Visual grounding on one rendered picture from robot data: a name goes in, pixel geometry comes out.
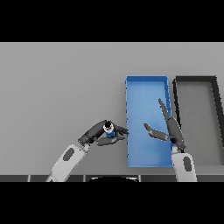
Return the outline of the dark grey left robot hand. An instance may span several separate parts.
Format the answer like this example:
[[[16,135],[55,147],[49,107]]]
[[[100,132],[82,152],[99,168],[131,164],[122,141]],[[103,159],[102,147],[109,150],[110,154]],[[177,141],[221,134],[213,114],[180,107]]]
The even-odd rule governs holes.
[[[98,146],[104,146],[104,145],[115,144],[116,142],[118,142],[120,140],[124,140],[125,139],[124,136],[129,134],[128,129],[113,123],[115,135],[112,137],[107,137],[106,133],[104,132],[104,129],[103,129],[103,125],[106,122],[113,123],[112,121],[109,121],[109,120],[103,120],[101,122],[98,122],[92,128],[90,128],[88,131],[86,131],[78,139],[78,142],[82,146],[84,146],[85,144],[93,144],[93,143],[96,143]]]

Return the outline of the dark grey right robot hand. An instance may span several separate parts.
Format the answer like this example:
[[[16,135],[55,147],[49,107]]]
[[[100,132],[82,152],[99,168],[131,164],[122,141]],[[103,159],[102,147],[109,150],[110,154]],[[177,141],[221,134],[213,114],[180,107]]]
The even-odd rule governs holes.
[[[181,153],[184,153],[186,149],[186,142],[177,120],[173,116],[169,115],[168,110],[161,99],[158,99],[158,103],[162,110],[168,133],[153,129],[147,122],[145,122],[143,126],[148,131],[150,137],[163,141],[170,139],[171,142],[177,146],[178,150]]]

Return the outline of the blue pipe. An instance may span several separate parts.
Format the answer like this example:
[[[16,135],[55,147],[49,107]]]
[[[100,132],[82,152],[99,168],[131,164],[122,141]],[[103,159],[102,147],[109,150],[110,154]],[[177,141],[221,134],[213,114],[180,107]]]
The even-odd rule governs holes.
[[[103,129],[107,137],[113,137],[115,135],[114,125],[112,122],[106,122],[103,125]]]

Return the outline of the dark grey bin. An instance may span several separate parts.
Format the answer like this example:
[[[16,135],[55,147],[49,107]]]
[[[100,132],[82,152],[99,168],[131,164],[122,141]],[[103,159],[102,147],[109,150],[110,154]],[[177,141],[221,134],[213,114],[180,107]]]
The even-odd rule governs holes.
[[[224,114],[216,76],[176,76],[176,116],[196,165],[224,165]]]

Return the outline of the blue bin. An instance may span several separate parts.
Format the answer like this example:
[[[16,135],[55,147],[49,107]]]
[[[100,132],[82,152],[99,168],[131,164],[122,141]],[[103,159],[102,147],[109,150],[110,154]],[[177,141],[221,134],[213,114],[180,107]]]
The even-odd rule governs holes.
[[[166,75],[127,75],[125,80],[128,167],[172,167],[172,143],[149,136],[144,127],[168,133],[158,99],[172,114]]]

